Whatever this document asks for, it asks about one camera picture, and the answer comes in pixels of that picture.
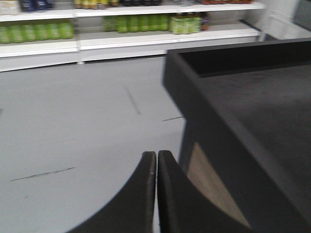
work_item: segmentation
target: floor scuff mark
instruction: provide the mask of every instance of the floor scuff mark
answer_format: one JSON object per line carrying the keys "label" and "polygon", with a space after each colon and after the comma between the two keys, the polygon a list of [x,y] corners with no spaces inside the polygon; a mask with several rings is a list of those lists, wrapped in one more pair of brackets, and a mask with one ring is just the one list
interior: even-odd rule
{"label": "floor scuff mark", "polygon": [[128,98],[130,99],[130,101],[131,101],[131,103],[132,103],[132,105],[133,105],[135,111],[137,112],[138,115],[141,115],[141,112],[140,112],[140,110],[138,109],[138,106],[137,106],[137,104],[136,104],[136,102],[135,102],[135,100],[134,100],[134,98],[133,98],[133,96],[132,96],[130,90],[129,90],[127,87],[124,87],[124,89],[125,89],[125,91],[126,91],[126,93],[127,93],[127,95],[128,95]]}
{"label": "floor scuff mark", "polygon": [[180,119],[180,118],[184,118],[184,117],[183,116],[178,116],[178,117],[173,117],[173,118],[165,119],[163,121],[175,120],[175,119]]}
{"label": "floor scuff mark", "polygon": [[26,176],[26,177],[10,180],[10,182],[24,180],[24,179],[30,179],[30,178],[36,178],[36,177],[40,177],[40,176],[51,175],[51,174],[55,174],[55,173],[62,172],[62,171],[68,171],[68,170],[71,170],[71,169],[74,169],[74,168],[75,167],[69,167],[69,168],[65,168],[65,169],[62,169],[62,170],[57,170],[57,171],[51,171],[51,172],[36,174],[36,175],[32,175],[32,176]]}

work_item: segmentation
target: green bottle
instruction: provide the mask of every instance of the green bottle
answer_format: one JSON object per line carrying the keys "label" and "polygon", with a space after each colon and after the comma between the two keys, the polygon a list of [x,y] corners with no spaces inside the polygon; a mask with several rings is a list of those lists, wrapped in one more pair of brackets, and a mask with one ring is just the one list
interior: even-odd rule
{"label": "green bottle", "polygon": [[126,33],[127,32],[127,17],[118,16],[118,32]]}
{"label": "green bottle", "polygon": [[129,16],[128,31],[132,33],[138,32],[138,16],[137,15]]}
{"label": "green bottle", "polygon": [[60,30],[58,26],[58,20],[51,19],[47,21],[47,30],[49,34],[49,39],[57,40],[61,38]]}
{"label": "green bottle", "polygon": [[150,31],[158,31],[159,30],[159,19],[158,14],[152,14],[149,16],[149,29]]}
{"label": "green bottle", "polygon": [[177,17],[173,22],[173,34],[180,35],[184,33],[185,19],[182,17],[181,13],[177,13]]}
{"label": "green bottle", "polygon": [[13,43],[23,43],[25,42],[22,32],[20,22],[12,22],[9,24],[9,29],[11,33],[11,39]]}
{"label": "green bottle", "polygon": [[60,37],[62,39],[71,39],[74,37],[73,26],[70,19],[63,19],[59,22]]}
{"label": "green bottle", "polygon": [[49,38],[45,20],[38,20],[35,22],[35,36],[37,40],[47,40]]}
{"label": "green bottle", "polygon": [[149,31],[149,17],[148,15],[139,15],[138,17],[138,25],[140,32],[147,32]]}
{"label": "green bottle", "polygon": [[184,26],[184,33],[183,34],[190,34],[193,30],[193,13],[188,13],[186,16],[184,16],[185,20],[185,26]]}
{"label": "green bottle", "polygon": [[171,19],[170,19],[170,32],[173,32],[173,25],[176,19],[176,15],[171,15]]}
{"label": "green bottle", "polygon": [[159,30],[167,31],[169,29],[170,18],[169,14],[160,14],[159,15]]}
{"label": "green bottle", "polygon": [[193,32],[198,33],[201,31],[201,25],[202,25],[202,18],[200,17],[200,14],[197,12],[194,14],[194,27]]}
{"label": "green bottle", "polygon": [[35,41],[35,27],[33,21],[24,21],[21,24],[21,32],[25,41]]}
{"label": "green bottle", "polygon": [[116,16],[104,16],[104,32],[113,32],[117,30]]}
{"label": "green bottle", "polygon": [[0,22],[0,44],[9,44],[12,42],[10,30],[7,24]]}

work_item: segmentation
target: gray floor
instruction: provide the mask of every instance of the gray floor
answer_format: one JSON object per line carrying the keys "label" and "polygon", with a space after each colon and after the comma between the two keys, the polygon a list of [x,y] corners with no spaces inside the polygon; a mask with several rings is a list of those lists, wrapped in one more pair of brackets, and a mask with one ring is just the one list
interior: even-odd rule
{"label": "gray floor", "polygon": [[178,155],[184,119],[164,62],[0,73],[1,233],[64,233],[116,194],[142,152]]}

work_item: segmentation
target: plastic bottle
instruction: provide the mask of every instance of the plastic bottle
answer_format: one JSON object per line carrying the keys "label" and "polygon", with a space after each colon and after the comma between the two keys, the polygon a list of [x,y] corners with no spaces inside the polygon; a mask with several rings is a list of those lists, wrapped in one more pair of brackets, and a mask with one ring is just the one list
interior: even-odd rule
{"label": "plastic bottle", "polygon": [[151,5],[152,6],[159,6],[160,5],[160,0],[151,0]]}
{"label": "plastic bottle", "polygon": [[0,44],[9,44],[12,42],[10,30],[7,23],[0,22]]}
{"label": "plastic bottle", "polygon": [[89,0],[82,0],[82,8],[89,9]]}
{"label": "plastic bottle", "polygon": [[151,0],[141,0],[141,5],[151,6]]}
{"label": "plastic bottle", "polygon": [[138,16],[131,15],[128,17],[128,31],[131,33],[138,32]]}
{"label": "plastic bottle", "polygon": [[194,26],[193,26],[193,32],[194,33],[198,33],[201,31],[201,27],[202,27],[202,18],[200,17],[200,14],[198,12],[196,12],[194,14],[194,22],[193,22]]}
{"label": "plastic bottle", "polygon": [[57,19],[51,19],[47,21],[47,30],[49,34],[49,39],[57,40],[61,38]]}
{"label": "plastic bottle", "polygon": [[158,14],[149,15],[149,29],[150,31],[158,31],[159,30],[159,19]]}
{"label": "plastic bottle", "polygon": [[38,20],[35,22],[35,37],[37,40],[47,40],[49,38],[45,20]]}
{"label": "plastic bottle", "polygon": [[32,12],[35,11],[35,3],[32,0],[21,0],[21,9],[24,12]]}
{"label": "plastic bottle", "polygon": [[89,0],[88,7],[89,7],[89,9],[96,10],[97,9],[97,0]]}
{"label": "plastic bottle", "polygon": [[127,17],[118,16],[118,32],[126,33],[127,32]]}
{"label": "plastic bottle", "polygon": [[45,0],[45,5],[47,10],[51,10],[54,8],[54,0]]}
{"label": "plastic bottle", "polygon": [[206,31],[209,28],[208,14],[206,12],[201,12],[201,17],[202,17],[201,30]]}
{"label": "plastic bottle", "polygon": [[25,41],[35,41],[35,27],[33,21],[24,21],[21,23],[21,31]]}
{"label": "plastic bottle", "polygon": [[74,8],[81,9],[82,8],[82,0],[74,0]]}
{"label": "plastic bottle", "polygon": [[139,15],[138,16],[138,30],[140,32],[149,31],[149,17],[148,17],[148,15]]}
{"label": "plastic bottle", "polygon": [[117,30],[116,16],[104,16],[104,32],[112,32]]}
{"label": "plastic bottle", "polygon": [[180,35],[184,32],[185,20],[183,19],[181,13],[177,13],[176,18],[173,22],[173,34]]}
{"label": "plastic bottle", "polygon": [[62,39],[71,39],[74,37],[73,26],[70,19],[62,19],[59,21],[59,31]]}
{"label": "plastic bottle", "polygon": [[20,4],[17,0],[7,0],[4,1],[6,3],[6,11],[8,15],[18,15],[20,13]]}
{"label": "plastic bottle", "polygon": [[123,0],[124,6],[131,6],[131,0]]}
{"label": "plastic bottle", "polygon": [[183,16],[184,18],[184,31],[183,34],[190,34],[192,33],[193,28],[193,13],[187,13],[187,15]]}
{"label": "plastic bottle", "polygon": [[175,19],[176,19],[176,15],[175,14],[171,15],[171,18],[170,18],[170,28],[169,28],[170,32],[173,32],[173,25],[174,25]]}
{"label": "plastic bottle", "polygon": [[167,31],[169,29],[170,24],[169,14],[160,14],[158,18],[159,18],[159,30]]}
{"label": "plastic bottle", "polygon": [[131,0],[132,6],[139,6],[141,4],[141,0]]}
{"label": "plastic bottle", "polygon": [[11,34],[11,39],[13,43],[25,42],[23,35],[21,33],[21,27],[19,22],[11,22],[8,24]]}
{"label": "plastic bottle", "polygon": [[110,6],[112,7],[119,6],[119,0],[110,0]]}
{"label": "plastic bottle", "polygon": [[47,5],[46,5],[45,0],[36,0],[35,9],[41,12],[46,11]]}

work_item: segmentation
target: shelf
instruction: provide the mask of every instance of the shelf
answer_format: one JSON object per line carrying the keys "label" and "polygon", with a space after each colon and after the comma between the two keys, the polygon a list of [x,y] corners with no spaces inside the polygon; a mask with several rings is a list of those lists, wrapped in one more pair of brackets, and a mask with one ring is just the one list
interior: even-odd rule
{"label": "shelf", "polygon": [[20,15],[16,16],[0,16],[0,22],[73,17],[73,10],[50,10],[45,12],[22,12]]}
{"label": "shelf", "polygon": [[219,4],[219,5],[173,5],[173,2],[164,2],[160,6],[131,6],[111,7],[105,10],[75,9],[75,17],[98,17],[117,15],[141,15],[141,14],[162,14],[162,13],[183,13],[183,12],[207,12],[207,11],[234,11],[234,10],[255,10],[264,9],[265,5],[260,2],[251,4]]}
{"label": "shelf", "polygon": [[171,32],[118,33],[96,32],[79,34],[79,50],[159,45],[188,41],[259,36],[259,31],[241,22],[212,25],[208,31],[174,35]]}
{"label": "shelf", "polygon": [[77,52],[76,38],[60,40],[43,40],[20,44],[1,44],[0,58],[29,56],[38,54],[53,54],[63,52]]}

